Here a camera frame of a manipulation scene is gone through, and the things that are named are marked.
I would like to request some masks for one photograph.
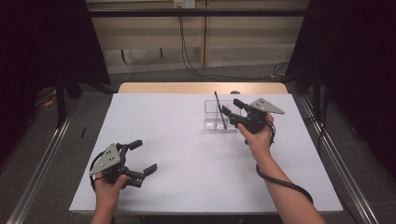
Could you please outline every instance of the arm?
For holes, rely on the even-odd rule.
[[[120,189],[128,176],[120,175],[116,183],[109,184],[99,173],[95,179],[96,208],[91,224],[109,224],[119,202]]]
[[[274,121],[269,113],[267,113],[267,119]],[[250,133],[242,124],[238,124],[238,129],[246,137],[252,156],[259,164],[261,171],[271,177],[291,182],[271,156],[270,128],[265,127],[256,134]],[[284,223],[325,223],[314,205],[301,192],[267,180],[265,184]]]

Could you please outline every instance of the transparent box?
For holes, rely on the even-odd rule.
[[[232,100],[220,100],[219,103],[220,107],[224,105],[228,107],[232,113],[241,115],[241,109],[234,105]],[[224,123],[221,115],[224,118],[224,123],[227,129],[224,129]],[[216,100],[205,100],[205,129],[223,131],[236,130],[235,126],[230,124],[230,119],[224,114],[221,114]]]

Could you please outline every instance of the black pen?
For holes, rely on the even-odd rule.
[[[220,115],[221,115],[221,120],[223,121],[224,130],[227,130],[227,126],[225,125],[224,117],[222,116],[222,112],[221,112],[219,97],[218,97],[218,94],[216,92],[215,92],[215,96],[216,96],[216,100],[218,101],[219,112],[220,112]]]

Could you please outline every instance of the white table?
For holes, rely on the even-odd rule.
[[[230,95],[250,103],[259,97],[286,111],[274,115],[272,154],[286,175],[305,188],[320,212],[342,211],[293,98],[289,94]],[[158,171],[142,188],[120,193],[118,212],[157,214],[268,214],[276,208],[255,172],[244,138],[238,131],[205,130],[205,100],[214,94],[115,94],[70,211],[91,214],[95,195],[88,178],[93,158],[110,143],[143,140],[129,151],[126,166],[141,172],[153,163]]]

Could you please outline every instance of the wall socket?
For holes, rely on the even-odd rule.
[[[174,8],[195,8],[195,0],[174,0]]]

